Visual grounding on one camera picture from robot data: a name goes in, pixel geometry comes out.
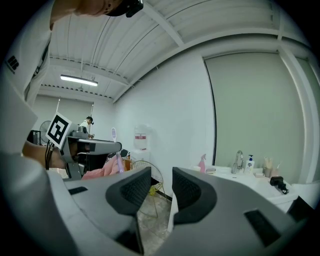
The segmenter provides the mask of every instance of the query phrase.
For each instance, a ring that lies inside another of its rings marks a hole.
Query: pink cloth
[[[109,176],[109,175],[116,174],[118,171],[119,171],[119,168],[117,163],[117,156],[115,155],[108,162],[106,162],[101,169],[87,171],[83,175],[82,180],[90,180],[94,178]]]

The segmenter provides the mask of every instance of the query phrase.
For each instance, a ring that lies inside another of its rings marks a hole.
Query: ceiling
[[[54,24],[50,67],[39,94],[68,92],[115,102],[171,56],[245,33],[302,38],[269,0],[147,0],[132,18],[73,14]],[[60,75],[94,80],[98,86],[62,81]]]

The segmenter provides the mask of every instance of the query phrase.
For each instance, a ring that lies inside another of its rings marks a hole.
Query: fluorescent light
[[[91,80],[87,80],[87,79],[83,79],[83,78],[78,78],[78,77],[74,77],[74,76],[62,74],[62,75],[60,75],[60,78],[61,78],[61,80],[65,80],[65,81],[85,84],[85,85],[89,85],[89,86],[98,86],[98,83],[95,81],[91,81]]]

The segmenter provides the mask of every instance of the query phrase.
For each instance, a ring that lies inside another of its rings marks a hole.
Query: floor
[[[153,255],[169,236],[170,210],[171,201],[157,193],[145,198],[137,214],[145,256]]]

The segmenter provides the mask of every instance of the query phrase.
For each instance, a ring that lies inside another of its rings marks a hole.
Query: sink
[[[215,169],[215,173],[209,175],[231,180],[234,182],[239,182],[243,185],[246,185],[247,187],[257,192],[259,195],[269,200],[271,203],[278,206],[285,213],[289,210],[293,201],[298,198],[298,194],[296,193],[294,188],[286,181],[284,181],[284,183],[286,185],[286,188],[289,190],[289,193],[283,194],[278,188],[270,185],[270,178],[256,178],[253,174],[244,174],[243,170],[240,170],[237,173],[232,174],[230,167],[215,165],[205,167],[206,170],[212,168]]]

